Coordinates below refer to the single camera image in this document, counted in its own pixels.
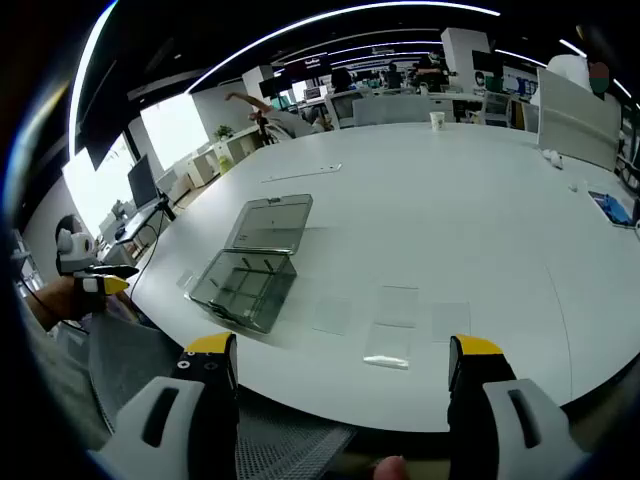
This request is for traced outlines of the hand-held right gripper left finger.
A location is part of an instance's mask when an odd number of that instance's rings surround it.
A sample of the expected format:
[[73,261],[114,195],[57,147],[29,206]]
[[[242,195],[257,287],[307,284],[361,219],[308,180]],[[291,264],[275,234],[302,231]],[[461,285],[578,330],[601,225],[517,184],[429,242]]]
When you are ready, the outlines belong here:
[[116,416],[95,462],[112,479],[235,479],[239,425],[237,339],[201,337],[170,376],[158,376]]

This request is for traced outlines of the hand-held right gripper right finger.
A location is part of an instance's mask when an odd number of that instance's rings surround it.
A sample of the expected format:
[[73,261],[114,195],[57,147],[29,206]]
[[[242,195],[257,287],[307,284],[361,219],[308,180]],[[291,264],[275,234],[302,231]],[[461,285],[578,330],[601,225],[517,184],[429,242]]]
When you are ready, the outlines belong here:
[[587,458],[564,411],[489,340],[450,337],[451,479],[568,479]]

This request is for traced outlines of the person's right hand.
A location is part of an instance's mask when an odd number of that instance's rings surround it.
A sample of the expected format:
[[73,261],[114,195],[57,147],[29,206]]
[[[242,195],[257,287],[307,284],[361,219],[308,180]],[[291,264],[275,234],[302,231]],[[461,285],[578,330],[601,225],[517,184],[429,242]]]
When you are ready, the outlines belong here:
[[406,461],[402,456],[389,456],[380,460],[373,470],[373,480],[407,480]]

